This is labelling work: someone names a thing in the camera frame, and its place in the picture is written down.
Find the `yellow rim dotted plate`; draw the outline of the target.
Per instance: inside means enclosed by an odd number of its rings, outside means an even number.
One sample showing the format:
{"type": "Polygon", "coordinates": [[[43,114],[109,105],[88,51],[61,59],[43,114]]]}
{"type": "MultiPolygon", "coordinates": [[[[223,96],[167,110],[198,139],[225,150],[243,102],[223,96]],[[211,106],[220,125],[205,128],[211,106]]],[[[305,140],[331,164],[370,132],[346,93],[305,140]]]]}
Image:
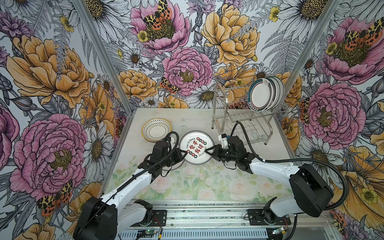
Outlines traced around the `yellow rim dotted plate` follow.
{"type": "Polygon", "coordinates": [[[166,119],[156,118],[144,124],[142,136],[148,142],[157,142],[164,139],[171,131],[171,122],[166,119]]]}

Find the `chrome wire dish rack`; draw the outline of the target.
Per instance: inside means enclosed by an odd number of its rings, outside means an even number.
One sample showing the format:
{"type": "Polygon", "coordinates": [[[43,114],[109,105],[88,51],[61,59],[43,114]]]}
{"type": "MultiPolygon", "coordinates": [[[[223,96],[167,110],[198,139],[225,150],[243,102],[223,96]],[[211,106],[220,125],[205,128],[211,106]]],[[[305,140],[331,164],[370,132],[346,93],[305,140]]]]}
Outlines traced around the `chrome wire dish rack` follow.
{"type": "Polygon", "coordinates": [[[224,87],[220,84],[214,85],[214,106],[212,115],[212,128],[216,128],[219,135],[229,135],[235,123],[241,122],[245,132],[241,127],[237,127],[234,135],[244,139],[249,136],[250,142],[264,143],[267,145],[274,133],[272,121],[279,114],[285,115],[287,110],[280,105],[273,110],[254,112],[249,109],[248,90],[251,85],[224,87]]]}

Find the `green rim printed plate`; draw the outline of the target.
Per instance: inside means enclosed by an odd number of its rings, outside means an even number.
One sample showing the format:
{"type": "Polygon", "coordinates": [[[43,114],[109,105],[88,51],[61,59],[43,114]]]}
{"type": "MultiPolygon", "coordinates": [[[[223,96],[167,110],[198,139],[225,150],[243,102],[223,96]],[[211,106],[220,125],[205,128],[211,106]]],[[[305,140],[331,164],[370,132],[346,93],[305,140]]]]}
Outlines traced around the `green rim printed plate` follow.
{"type": "Polygon", "coordinates": [[[176,169],[178,169],[179,167],[181,167],[181,166],[183,165],[184,162],[185,162],[185,161],[183,160],[183,161],[181,161],[181,162],[179,162],[179,163],[177,163],[177,164],[175,164],[175,165],[173,165],[173,166],[170,166],[170,167],[163,167],[162,170],[163,170],[163,171],[173,171],[173,170],[176,170],[176,169]]]}

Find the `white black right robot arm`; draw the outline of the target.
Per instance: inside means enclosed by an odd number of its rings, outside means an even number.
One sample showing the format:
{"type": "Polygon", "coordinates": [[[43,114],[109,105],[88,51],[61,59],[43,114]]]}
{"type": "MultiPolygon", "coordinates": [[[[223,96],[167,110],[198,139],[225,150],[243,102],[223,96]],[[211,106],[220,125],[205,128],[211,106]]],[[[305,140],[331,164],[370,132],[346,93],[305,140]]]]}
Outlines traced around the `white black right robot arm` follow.
{"type": "Polygon", "coordinates": [[[334,197],[334,192],[312,165],[295,166],[292,161],[278,163],[260,158],[254,151],[248,152],[237,137],[222,135],[221,143],[205,150],[218,162],[235,162],[249,174],[262,175],[283,184],[292,191],[288,197],[273,197],[263,208],[261,216],[269,224],[292,214],[319,217],[334,197]]]}

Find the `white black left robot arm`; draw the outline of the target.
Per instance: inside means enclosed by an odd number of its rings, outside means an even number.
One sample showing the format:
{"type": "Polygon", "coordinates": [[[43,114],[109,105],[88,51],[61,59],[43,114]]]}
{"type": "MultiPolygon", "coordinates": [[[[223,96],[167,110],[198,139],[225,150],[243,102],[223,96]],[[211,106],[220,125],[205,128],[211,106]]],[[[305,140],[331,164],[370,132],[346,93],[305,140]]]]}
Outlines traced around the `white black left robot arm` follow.
{"type": "Polygon", "coordinates": [[[113,240],[132,225],[148,222],[152,216],[152,205],[137,200],[126,205],[141,190],[161,175],[164,167],[173,167],[182,162],[187,151],[169,141],[156,142],[130,179],[100,198],[91,197],[83,206],[73,233],[75,240],[113,240]]]}

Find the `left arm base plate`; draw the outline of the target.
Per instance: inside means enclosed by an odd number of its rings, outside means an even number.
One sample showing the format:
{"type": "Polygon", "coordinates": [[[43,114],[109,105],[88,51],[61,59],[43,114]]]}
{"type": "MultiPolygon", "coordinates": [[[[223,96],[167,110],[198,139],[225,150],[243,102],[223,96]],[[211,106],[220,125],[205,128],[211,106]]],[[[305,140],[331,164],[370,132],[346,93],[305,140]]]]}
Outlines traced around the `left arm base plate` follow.
{"type": "Polygon", "coordinates": [[[131,227],[164,227],[167,223],[167,214],[167,210],[153,210],[151,219],[135,223],[131,227]]]}

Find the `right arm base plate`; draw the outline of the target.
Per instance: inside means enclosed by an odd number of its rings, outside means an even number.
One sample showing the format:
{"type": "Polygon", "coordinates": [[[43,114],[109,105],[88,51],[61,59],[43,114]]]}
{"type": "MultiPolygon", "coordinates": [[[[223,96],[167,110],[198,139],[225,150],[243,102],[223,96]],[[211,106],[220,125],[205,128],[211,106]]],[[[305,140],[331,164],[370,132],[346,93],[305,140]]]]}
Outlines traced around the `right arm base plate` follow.
{"type": "Polygon", "coordinates": [[[291,225],[291,220],[288,215],[277,217],[271,211],[263,209],[248,209],[244,215],[244,220],[249,221],[251,226],[288,226],[291,225]]]}

